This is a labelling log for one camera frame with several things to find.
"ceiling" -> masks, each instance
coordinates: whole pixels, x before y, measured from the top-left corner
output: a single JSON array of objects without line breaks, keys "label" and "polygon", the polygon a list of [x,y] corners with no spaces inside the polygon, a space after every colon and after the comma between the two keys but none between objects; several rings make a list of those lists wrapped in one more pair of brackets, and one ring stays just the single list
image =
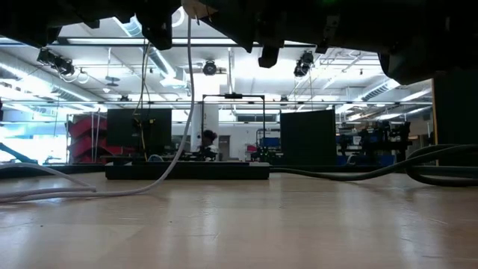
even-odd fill
[{"label": "ceiling", "polygon": [[[184,38],[187,36],[187,23],[180,23],[181,14],[177,11],[173,15],[173,39]],[[115,19],[103,19],[98,29],[90,29],[84,24],[69,25],[64,27],[60,33],[61,37],[130,37],[124,28]],[[225,37],[204,23],[197,25],[192,23],[193,38],[219,38],[219,41],[225,42]],[[123,40],[112,40],[119,44]],[[143,52],[138,47],[113,47],[103,46],[101,43],[89,43],[87,46],[51,46],[50,49],[57,55],[72,59],[76,69],[82,69],[89,75],[86,83],[83,81],[74,81],[63,88],[71,88],[70,92],[78,95],[88,95],[90,100],[111,100],[117,101],[121,96],[128,96],[133,101],[139,99],[141,90],[141,73]],[[194,68],[200,70],[206,60],[214,60],[215,64],[223,70],[222,74],[216,74],[220,84],[220,92],[228,93],[228,73],[231,72],[232,88],[236,93],[243,94],[265,94],[267,100],[279,101],[281,96],[286,96],[289,101],[357,101],[363,98],[374,85],[386,83],[388,79],[383,74],[378,57],[374,53],[353,51],[349,49],[331,48],[324,55],[314,53],[314,66],[308,75],[302,78],[295,78],[293,71],[297,60],[305,50],[312,50],[303,47],[286,47],[280,51],[277,64],[270,68],[260,68],[258,66],[258,57],[261,54],[261,48],[255,47],[252,53],[247,53],[244,49],[237,46],[195,46],[192,48],[192,60]],[[25,73],[31,73],[29,76],[36,76],[46,81],[46,83],[55,84],[59,81],[58,74],[49,67],[42,67],[37,62],[38,49],[29,46],[9,46],[4,44],[0,46],[0,52],[4,52],[15,59],[6,63],[14,69],[24,70]],[[229,55],[232,53],[232,66],[229,69]],[[169,64],[176,71],[176,80],[188,82],[187,72],[187,48],[184,46],[175,46],[169,50],[161,51],[161,57],[166,64]],[[165,87],[161,81],[165,79],[165,74],[151,60],[148,61],[148,72],[146,75],[146,85],[149,89],[151,100],[174,101],[188,100],[187,87]],[[119,78],[117,87],[107,87],[109,82],[105,77],[113,76]],[[195,72],[196,76],[201,76],[200,72]],[[423,81],[413,85],[395,85],[392,89],[387,89],[384,93],[377,94],[368,99],[369,102],[399,102],[406,100],[408,102],[431,102],[432,94],[428,90],[431,88],[430,81]],[[314,105],[314,108],[324,109],[328,105]],[[391,111],[398,114],[404,114],[407,111],[417,108],[428,108],[429,105],[408,105],[408,106],[376,106],[368,105],[353,106],[348,105],[343,109],[347,117],[363,114],[366,111],[366,118],[373,119],[381,114],[390,114]],[[237,107],[238,113],[247,113],[247,109],[252,106]],[[310,110],[311,105],[289,105],[287,107],[270,105],[269,109],[285,109],[291,111]]]}]

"black cable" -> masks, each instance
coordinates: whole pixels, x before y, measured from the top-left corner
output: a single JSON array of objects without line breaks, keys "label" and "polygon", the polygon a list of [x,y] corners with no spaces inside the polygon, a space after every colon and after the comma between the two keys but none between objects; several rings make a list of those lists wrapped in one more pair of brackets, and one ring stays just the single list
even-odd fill
[{"label": "black cable", "polygon": [[331,175],[325,173],[314,173],[304,170],[295,170],[289,168],[270,168],[271,173],[292,173],[301,176],[310,176],[314,178],[329,179],[332,181],[341,181],[341,182],[351,182],[351,181],[361,181],[366,179],[373,179],[378,176],[384,176],[389,173],[394,173],[406,170],[407,174],[414,180],[428,184],[436,185],[443,187],[468,187],[468,186],[478,186],[478,179],[435,179],[425,176],[418,175],[414,170],[413,166],[419,165],[425,162],[434,161],[442,157],[449,157],[456,154],[466,154],[470,152],[478,152],[478,145],[437,145],[437,146],[428,146],[426,148],[420,149],[414,154],[412,154],[407,160],[401,161],[397,164],[391,165],[389,167],[383,167],[381,169],[375,170],[369,173],[363,173],[361,175],[353,176],[339,176]]}]

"person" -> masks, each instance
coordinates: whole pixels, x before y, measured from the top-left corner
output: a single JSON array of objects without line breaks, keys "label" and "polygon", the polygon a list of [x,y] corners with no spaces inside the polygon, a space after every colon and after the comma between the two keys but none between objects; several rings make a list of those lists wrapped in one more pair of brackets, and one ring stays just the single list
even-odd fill
[{"label": "person", "polygon": [[213,144],[216,138],[217,134],[212,130],[205,130],[202,133],[201,151],[203,152],[206,161],[215,161],[217,154],[219,153],[217,146]]}]

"wooden floor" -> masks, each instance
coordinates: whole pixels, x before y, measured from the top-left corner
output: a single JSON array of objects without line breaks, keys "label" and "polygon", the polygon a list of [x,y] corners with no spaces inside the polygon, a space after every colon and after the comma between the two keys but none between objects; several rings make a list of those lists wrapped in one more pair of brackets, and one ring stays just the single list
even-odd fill
[{"label": "wooden floor", "polygon": [[[148,183],[78,177],[108,190]],[[2,180],[0,191],[68,184]],[[0,268],[478,268],[478,189],[276,174],[0,205]]]}]

